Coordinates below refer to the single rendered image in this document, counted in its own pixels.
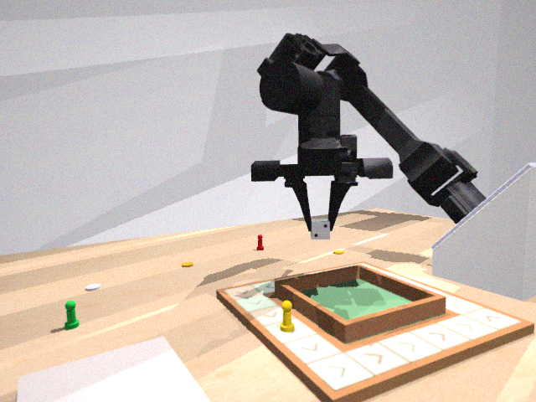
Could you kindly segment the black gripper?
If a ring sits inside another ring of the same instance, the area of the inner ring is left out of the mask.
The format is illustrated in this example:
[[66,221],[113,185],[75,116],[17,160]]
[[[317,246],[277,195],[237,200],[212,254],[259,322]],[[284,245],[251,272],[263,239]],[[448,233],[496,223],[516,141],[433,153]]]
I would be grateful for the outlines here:
[[[298,145],[302,133],[309,132],[309,138],[329,138],[331,132],[338,131],[340,140],[340,117],[312,116],[298,119]],[[356,162],[342,163],[340,173],[302,173],[297,164],[280,164],[275,161],[254,161],[251,164],[251,182],[270,182],[284,177],[285,188],[292,188],[301,206],[309,232],[312,231],[312,220],[307,196],[305,176],[333,176],[331,181],[328,220],[332,231],[338,216],[341,203],[352,186],[358,186],[356,177],[368,179],[393,178],[393,165],[387,157],[357,158]]]

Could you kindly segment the yellow game pawn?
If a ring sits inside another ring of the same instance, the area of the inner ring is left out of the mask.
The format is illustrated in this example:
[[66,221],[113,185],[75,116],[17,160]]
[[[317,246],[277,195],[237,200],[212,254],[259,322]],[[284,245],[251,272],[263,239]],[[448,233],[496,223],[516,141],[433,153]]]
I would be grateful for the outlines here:
[[293,332],[294,323],[291,321],[292,304],[290,301],[283,301],[281,304],[281,307],[283,309],[282,311],[283,322],[281,322],[281,330],[282,332],[286,332],[286,333]]

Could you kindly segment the grey die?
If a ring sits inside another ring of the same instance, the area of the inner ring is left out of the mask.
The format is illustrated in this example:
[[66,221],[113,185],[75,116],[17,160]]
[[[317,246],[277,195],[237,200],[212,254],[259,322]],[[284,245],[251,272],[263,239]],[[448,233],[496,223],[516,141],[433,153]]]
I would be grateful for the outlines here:
[[330,240],[330,221],[328,219],[312,219],[312,240]]

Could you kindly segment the green game pawn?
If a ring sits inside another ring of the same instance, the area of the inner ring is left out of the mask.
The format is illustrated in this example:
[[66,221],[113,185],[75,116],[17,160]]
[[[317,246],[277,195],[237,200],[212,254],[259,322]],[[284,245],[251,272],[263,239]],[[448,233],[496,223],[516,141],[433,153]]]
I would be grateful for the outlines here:
[[65,330],[73,330],[80,325],[79,320],[76,319],[75,306],[74,301],[67,301],[65,304],[65,308],[67,309],[67,322],[64,324]]

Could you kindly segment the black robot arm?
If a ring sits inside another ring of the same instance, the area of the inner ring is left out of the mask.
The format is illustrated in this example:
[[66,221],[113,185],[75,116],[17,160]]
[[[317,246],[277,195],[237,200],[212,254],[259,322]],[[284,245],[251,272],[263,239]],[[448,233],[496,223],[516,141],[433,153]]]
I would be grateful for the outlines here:
[[[325,70],[314,69],[335,56]],[[306,35],[286,33],[256,72],[260,97],[272,111],[340,117],[340,101],[349,102],[399,154],[400,170],[410,186],[429,204],[458,224],[486,198],[471,183],[478,171],[456,151],[421,141],[370,89],[360,61],[339,44],[320,44]],[[302,173],[340,173],[342,162],[357,161],[357,136],[331,132],[329,138],[302,133],[297,166]],[[460,171],[445,187],[434,193]]]

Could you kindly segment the white flat disc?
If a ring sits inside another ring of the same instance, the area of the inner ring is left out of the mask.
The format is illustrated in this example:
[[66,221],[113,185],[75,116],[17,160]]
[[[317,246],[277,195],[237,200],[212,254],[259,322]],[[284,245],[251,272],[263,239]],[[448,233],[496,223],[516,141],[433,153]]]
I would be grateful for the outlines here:
[[96,290],[99,290],[99,289],[101,289],[100,284],[88,285],[88,286],[85,287],[86,291],[96,291]]

